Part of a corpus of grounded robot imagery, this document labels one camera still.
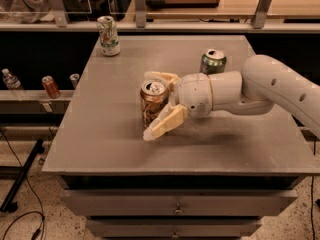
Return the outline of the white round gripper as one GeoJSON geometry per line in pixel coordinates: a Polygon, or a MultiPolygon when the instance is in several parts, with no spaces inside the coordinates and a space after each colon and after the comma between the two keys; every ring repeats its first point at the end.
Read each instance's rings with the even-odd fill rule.
{"type": "Polygon", "coordinates": [[[143,139],[153,141],[179,127],[188,117],[208,116],[213,108],[213,94],[210,79],[203,73],[190,74],[181,79],[168,72],[147,71],[145,80],[161,80],[170,92],[175,93],[178,105],[168,103],[144,130],[143,139]]]}

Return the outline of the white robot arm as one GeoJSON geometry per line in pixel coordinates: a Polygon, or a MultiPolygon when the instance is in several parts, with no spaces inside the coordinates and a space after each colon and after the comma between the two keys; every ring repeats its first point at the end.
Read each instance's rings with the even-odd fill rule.
{"type": "Polygon", "coordinates": [[[275,104],[320,138],[320,86],[272,57],[253,55],[239,71],[183,77],[147,72],[145,78],[164,82],[170,90],[169,103],[143,132],[146,141],[177,128],[188,117],[219,110],[260,115],[275,104]]]}

